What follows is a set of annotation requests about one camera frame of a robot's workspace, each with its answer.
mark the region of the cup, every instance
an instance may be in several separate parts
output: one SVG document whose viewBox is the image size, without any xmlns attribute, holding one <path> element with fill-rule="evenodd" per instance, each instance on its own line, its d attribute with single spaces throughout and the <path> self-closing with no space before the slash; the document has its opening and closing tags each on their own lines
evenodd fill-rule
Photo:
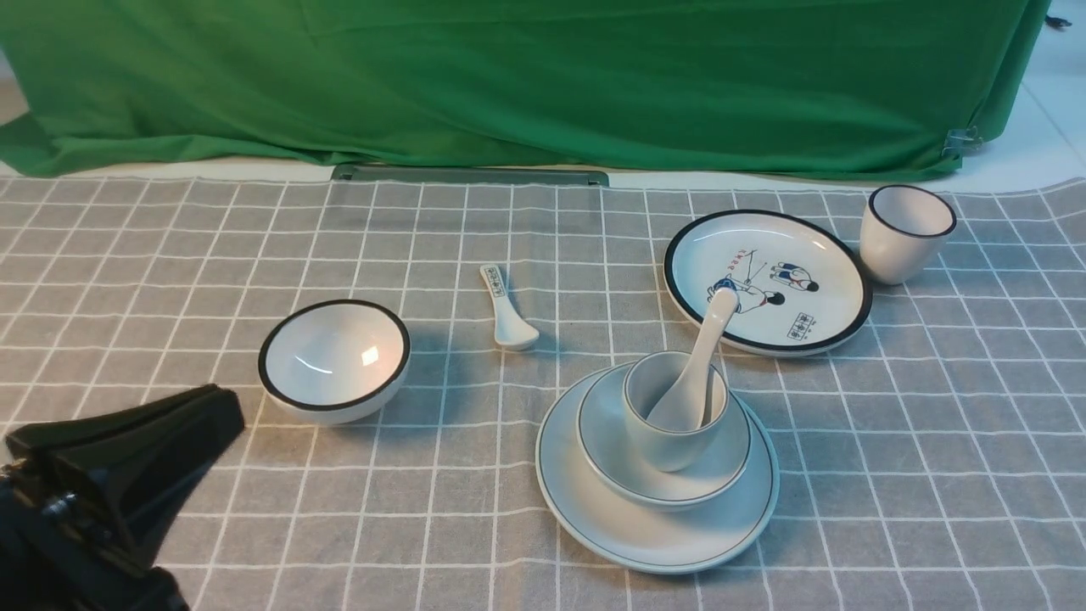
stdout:
<svg viewBox="0 0 1086 611">
<path fill-rule="evenodd" d="M 648 464 L 665 472 L 685 469 L 705 453 L 721 431 L 722 418 L 734 402 L 724 385 L 724 379 L 711 367 L 711 395 L 714 412 L 709 422 L 693 431 L 666 431 L 648 423 L 648 412 L 679 380 L 690 355 L 686 353 L 654 353 L 637 361 L 622 381 L 626 403 L 626 431 L 630 442 Z"/>
<path fill-rule="evenodd" d="M 939 195 L 909 184 L 887 184 L 868 198 L 860 225 L 860 259 L 882 283 L 901 283 L 935 256 L 958 216 Z"/>
</svg>

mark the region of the white floor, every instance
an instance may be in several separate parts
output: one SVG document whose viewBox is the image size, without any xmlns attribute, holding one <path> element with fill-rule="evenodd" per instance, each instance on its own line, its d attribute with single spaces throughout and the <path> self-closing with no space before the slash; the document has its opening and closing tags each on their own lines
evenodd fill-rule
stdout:
<svg viewBox="0 0 1086 611">
<path fill-rule="evenodd" d="M 1000 192 L 1046 187 L 1086 176 L 1086 0 L 1053 0 L 1050 14 L 1071 21 L 1064 31 L 1044 28 L 1019 90 L 1007 130 L 969 156 L 952 176 L 929 187 L 957 192 Z M 0 56 L 0 123 L 26 110 Z M 264 158 L 224 158 L 173 164 L 115 165 L 77 176 L 205 177 L 319 181 L 329 167 Z M 608 169 L 617 188 L 805 189 L 826 183 L 719 171 L 623 171 Z M 0 163 L 0 176 L 15 171 Z M 837 188 L 862 188 L 842 183 Z"/>
</svg>

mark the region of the plate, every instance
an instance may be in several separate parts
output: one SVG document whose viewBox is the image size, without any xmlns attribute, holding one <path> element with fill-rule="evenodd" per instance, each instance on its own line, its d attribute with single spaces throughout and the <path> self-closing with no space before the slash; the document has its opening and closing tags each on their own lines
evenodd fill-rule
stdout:
<svg viewBox="0 0 1086 611">
<path fill-rule="evenodd" d="M 540 427 L 535 474 L 558 523 L 593 552 L 645 573 L 693 573 L 743 553 L 769 523 L 780 488 L 776 454 L 765 427 L 741 399 L 755 435 L 738 482 L 690 511 L 647 509 L 604 485 L 577 448 L 578 406 L 607 371 L 574 384 Z"/>
<path fill-rule="evenodd" d="M 694 464 L 665 473 L 655 469 L 626 435 L 622 383 L 633 364 L 617 367 L 586 393 L 578 412 L 578 444 L 604 483 L 620 495 L 632 493 L 661 506 L 683 507 L 708 500 L 738 481 L 750 456 L 750 427 L 732 395 L 721 430 Z"/>
<path fill-rule="evenodd" d="M 717 290 L 735 290 L 740 305 L 722 340 L 768 357 L 830 351 L 871 313 L 871 284 L 851 250 L 778 212 L 731 209 L 694 220 L 668 244 L 664 276 L 697 324 Z"/>
</svg>

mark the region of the green backdrop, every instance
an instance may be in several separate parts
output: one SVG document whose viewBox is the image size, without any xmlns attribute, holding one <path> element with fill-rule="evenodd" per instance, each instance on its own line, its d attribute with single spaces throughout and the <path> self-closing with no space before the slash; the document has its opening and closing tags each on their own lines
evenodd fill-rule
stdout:
<svg viewBox="0 0 1086 611">
<path fill-rule="evenodd" d="M 1048 0 L 3 0 L 51 176 L 315 163 L 922 179 L 998 136 Z"/>
</svg>

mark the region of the ceramic spoon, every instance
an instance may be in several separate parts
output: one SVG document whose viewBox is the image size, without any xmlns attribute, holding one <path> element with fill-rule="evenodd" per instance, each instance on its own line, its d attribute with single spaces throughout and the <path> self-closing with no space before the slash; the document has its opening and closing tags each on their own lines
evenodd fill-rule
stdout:
<svg viewBox="0 0 1086 611">
<path fill-rule="evenodd" d="M 509 301 L 509 291 L 502 280 L 497 265 L 487 263 L 479 267 L 482 279 L 490 288 L 490 298 L 494 302 L 494 343 L 508 351 L 526 351 L 540 338 L 540 332 L 525 322 Z"/>
<path fill-rule="evenodd" d="M 738 295 L 730 288 L 721 288 L 712 295 L 705 313 L 702 331 L 697 334 L 694 351 L 679 380 L 660 397 L 648 412 L 649 424 L 668 431 L 694 431 L 711 418 L 712 405 L 706 391 L 709 384 L 709 360 L 717 352 L 720 336 L 732 320 Z"/>
</svg>

